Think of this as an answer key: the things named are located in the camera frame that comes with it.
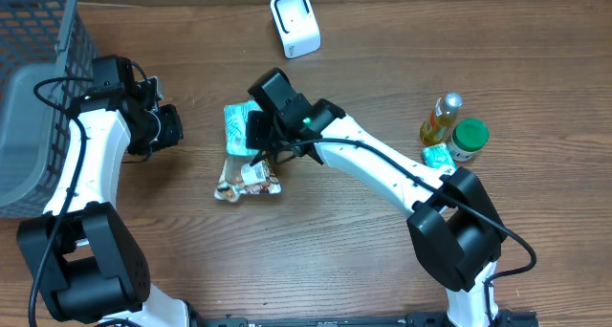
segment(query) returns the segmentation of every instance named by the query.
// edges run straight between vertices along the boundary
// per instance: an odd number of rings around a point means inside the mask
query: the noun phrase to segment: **green jar lid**
[[[452,141],[459,148],[475,152],[482,149],[489,140],[489,129],[482,120],[466,119],[455,127],[452,132]]]

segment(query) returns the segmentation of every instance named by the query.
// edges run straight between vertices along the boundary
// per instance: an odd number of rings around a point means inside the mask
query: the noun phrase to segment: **jar with green lid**
[[[459,122],[448,138],[448,151],[455,161],[467,161],[474,157],[488,140],[489,129],[482,120],[466,119]]]

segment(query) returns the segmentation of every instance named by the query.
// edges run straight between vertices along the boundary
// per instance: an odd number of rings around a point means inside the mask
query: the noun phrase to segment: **wooden table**
[[[269,8],[83,10],[103,54],[137,60],[166,87],[185,140],[121,170],[118,207],[151,277],[206,317],[388,316],[445,310],[404,218],[309,158],[280,168],[283,194],[212,198],[225,157],[223,106],[281,67],[418,159],[418,128],[445,92],[491,129],[466,166],[505,224],[535,248],[534,271],[496,282],[502,308],[542,326],[608,326],[612,314],[612,4],[609,0],[316,6],[322,47],[288,61]],[[0,222],[0,325],[26,325],[32,283]],[[503,246],[499,269],[528,258]],[[60,325],[39,300],[39,325]],[[61,324],[76,326],[75,323]]]

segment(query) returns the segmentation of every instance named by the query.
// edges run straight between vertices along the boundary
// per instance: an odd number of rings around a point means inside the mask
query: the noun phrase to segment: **small teal packet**
[[[454,171],[457,169],[445,143],[424,148],[422,155],[423,162],[428,167],[444,169],[447,174],[454,173]]]
[[[226,151],[234,156],[255,156],[257,150],[247,148],[247,120],[250,111],[261,111],[254,100],[225,106]]]

